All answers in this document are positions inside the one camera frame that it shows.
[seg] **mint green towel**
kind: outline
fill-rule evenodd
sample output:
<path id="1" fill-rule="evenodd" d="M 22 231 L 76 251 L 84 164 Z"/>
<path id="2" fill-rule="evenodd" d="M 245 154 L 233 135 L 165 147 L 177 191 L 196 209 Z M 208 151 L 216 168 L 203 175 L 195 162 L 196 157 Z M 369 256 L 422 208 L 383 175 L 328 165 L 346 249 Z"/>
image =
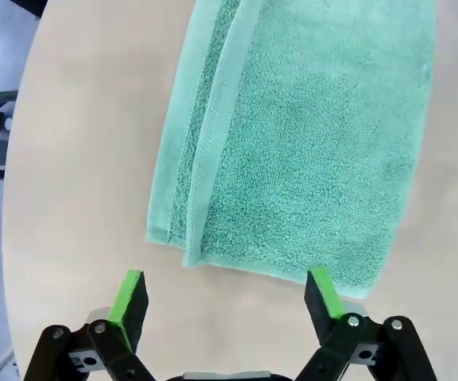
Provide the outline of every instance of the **mint green towel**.
<path id="1" fill-rule="evenodd" d="M 421 144 L 433 0 L 198 0 L 153 180 L 148 239 L 361 298 Z"/>

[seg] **towel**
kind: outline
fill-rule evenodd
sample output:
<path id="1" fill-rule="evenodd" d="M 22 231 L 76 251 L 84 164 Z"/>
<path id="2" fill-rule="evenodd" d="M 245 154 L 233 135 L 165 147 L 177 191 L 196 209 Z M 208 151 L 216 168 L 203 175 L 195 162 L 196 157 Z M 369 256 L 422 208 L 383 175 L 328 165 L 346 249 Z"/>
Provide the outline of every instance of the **towel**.
<path id="1" fill-rule="evenodd" d="M 418 159 L 434 0 L 221 0 L 210 13 L 207 3 L 179 62 L 148 239 L 184 247 L 187 266 L 301 283 L 322 266 L 338 292 L 365 297 Z M 178 99 L 206 14 L 195 96 Z"/>

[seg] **beige tabletop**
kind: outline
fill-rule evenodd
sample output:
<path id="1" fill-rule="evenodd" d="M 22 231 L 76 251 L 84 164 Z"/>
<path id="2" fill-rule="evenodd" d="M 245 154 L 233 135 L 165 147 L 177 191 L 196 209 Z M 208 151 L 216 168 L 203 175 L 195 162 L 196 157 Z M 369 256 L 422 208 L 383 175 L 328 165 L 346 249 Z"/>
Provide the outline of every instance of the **beige tabletop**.
<path id="1" fill-rule="evenodd" d="M 17 101 L 3 255 L 10 328 L 25 371 L 52 324 L 109 306 L 146 274 L 137 351 L 158 379 L 269 369 L 294 377 L 318 347 L 303 286 L 216 267 L 145 242 L 152 173 L 193 0 L 49 0 Z M 425 140 L 406 216 L 375 292 L 382 321 L 416 325 L 440 380 L 458 379 L 458 1 L 438 4 Z M 364 369 L 347 379 L 369 379 Z M 105 373 L 92 379 L 108 379 Z"/>

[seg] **metal screw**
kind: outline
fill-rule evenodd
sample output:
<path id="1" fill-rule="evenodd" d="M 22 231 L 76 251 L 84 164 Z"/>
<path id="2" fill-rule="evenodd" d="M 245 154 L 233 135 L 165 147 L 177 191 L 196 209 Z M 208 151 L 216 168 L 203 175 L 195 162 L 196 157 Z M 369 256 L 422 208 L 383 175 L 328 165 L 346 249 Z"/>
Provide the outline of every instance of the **metal screw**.
<path id="1" fill-rule="evenodd" d="M 359 319 L 355 316 L 351 316 L 348 318 L 347 323 L 351 327 L 357 327 L 359 325 Z"/>
<path id="2" fill-rule="evenodd" d="M 403 328 L 403 324 L 400 322 L 400 320 L 394 319 L 391 322 L 391 327 L 393 327 L 394 329 L 402 329 Z"/>
<path id="3" fill-rule="evenodd" d="M 58 328 L 54 331 L 54 333 L 52 334 L 52 337 L 54 337 L 55 339 L 59 339 L 60 337 L 63 336 L 63 333 L 64 331 L 61 328 Z"/>
<path id="4" fill-rule="evenodd" d="M 103 324 L 103 323 L 97 324 L 97 325 L 94 327 L 94 331 L 95 331 L 96 333 L 102 333 L 103 331 L 105 331 L 105 324 Z"/>

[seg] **screw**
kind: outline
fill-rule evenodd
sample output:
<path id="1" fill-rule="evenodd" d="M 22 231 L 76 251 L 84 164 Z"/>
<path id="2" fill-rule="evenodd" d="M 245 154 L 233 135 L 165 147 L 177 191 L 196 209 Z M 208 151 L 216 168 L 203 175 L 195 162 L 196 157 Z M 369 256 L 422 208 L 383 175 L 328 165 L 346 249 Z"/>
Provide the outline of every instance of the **screw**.
<path id="1" fill-rule="evenodd" d="M 351 316 L 348 318 L 347 323 L 351 327 L 357 327 L 359 325 L 359 319 L 355 316 Z"/>
<path id="2" fill-rule="evenodd" d="M 400 320 L 394 319 L 391 322 L 391 327 L 393 327 L 394 329 L 402 329 L 403 328 L 403 324 L 400 322 Z"/>
<path id="3" fill-rule="evenodd" d="M 105 331 L 105 324 L 103 324 L 103 323 L 97 324 L 97 325 L 94 327 L 94 331 L 95 331 L 96 333 L 102 333 L 103 331 Z"/>
<path id="4" fill-rule="evenodd" d="M 58 328 L 54 331 L 54 333 L 52 334 L 52 337 L 54 337 L 55 339 L 59 339 L 60 337 L 63 336 L 63 333 L 64 331 L 61 328 Z"/>

